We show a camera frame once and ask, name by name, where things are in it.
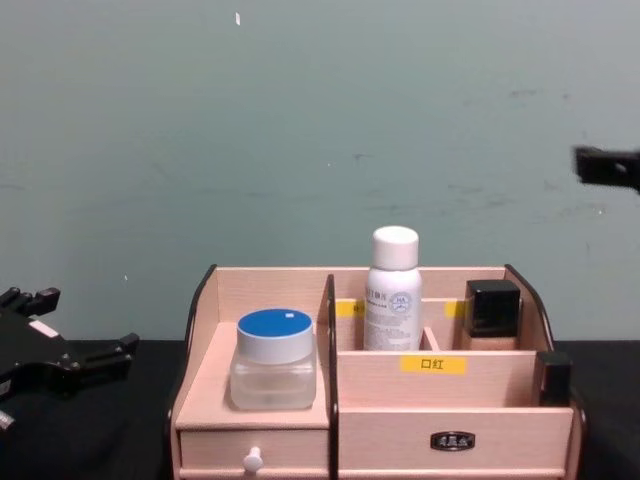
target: cosmetic organizer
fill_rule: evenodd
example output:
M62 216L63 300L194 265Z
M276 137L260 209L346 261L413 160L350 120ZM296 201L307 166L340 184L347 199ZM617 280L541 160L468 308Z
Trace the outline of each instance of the cosmetic organizer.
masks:
M209 269L193 298L187 358L167 413L174 480L580 478L585 411L575 391L564 406L536 402L536 358L553 351L553 338L541 299L520 273L510 265L420 268L421 350L369 352L362 350L367 272ZM473 279L520 288L518 350L453 349ZM266 308L313 320L318 368L308 409L241 411L230 402L236 324Z

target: drawer knob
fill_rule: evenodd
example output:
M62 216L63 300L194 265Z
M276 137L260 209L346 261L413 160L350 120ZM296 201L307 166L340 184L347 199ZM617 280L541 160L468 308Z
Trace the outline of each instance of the drawer knob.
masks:
M264 465L262 457L260 456L260 448L251 447L251 450L249 450L249 455L244 457L242 465L244 465L244 469L249 473L256 473L258 470L260 470Z

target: white bottle cap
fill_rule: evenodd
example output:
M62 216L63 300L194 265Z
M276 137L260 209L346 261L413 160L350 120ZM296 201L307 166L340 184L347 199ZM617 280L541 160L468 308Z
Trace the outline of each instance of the white bottle cap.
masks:
M382 270L411 270L418 266L418 234L389 226L373 232L373 266Z
M270 309L250 313L238 322L238 354L255 363L280 365L313 352L313 323L296 310Z

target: drawer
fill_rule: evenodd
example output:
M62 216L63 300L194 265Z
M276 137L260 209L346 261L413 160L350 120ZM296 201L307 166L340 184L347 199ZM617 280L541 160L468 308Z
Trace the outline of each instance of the drawer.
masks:
M365 476L367 470L429 470L429 478L439 478L433 471L440 470L446 478L447 470L477 471L480 477L482 470L509 469L561 476L572 417L571 408L345 409L340 470L345 477L351 477L349 470ZM474 434L473 448L431 447L432 434L451 431Z
M180 450L185 469L242 469L252 447L259 447L264 467L327 469L327 430L182 431Z
M263 468L258 475L242 469L180 469L180 480L329 480L324 469Z
M524 470L499 470L470 472L452 470L446 474L434 471L389 472L386 470L359 470L340 472L340 480L561 480L562 473Z

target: black cap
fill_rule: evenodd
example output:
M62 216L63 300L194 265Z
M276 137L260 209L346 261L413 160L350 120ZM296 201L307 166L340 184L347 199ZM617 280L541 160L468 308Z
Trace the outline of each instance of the black cap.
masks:
M571 397L571 359L563 352L538 352L533 373L533 404L566 407Z
M517 337L520 289L510 280L469 280L464 328L470 337Z

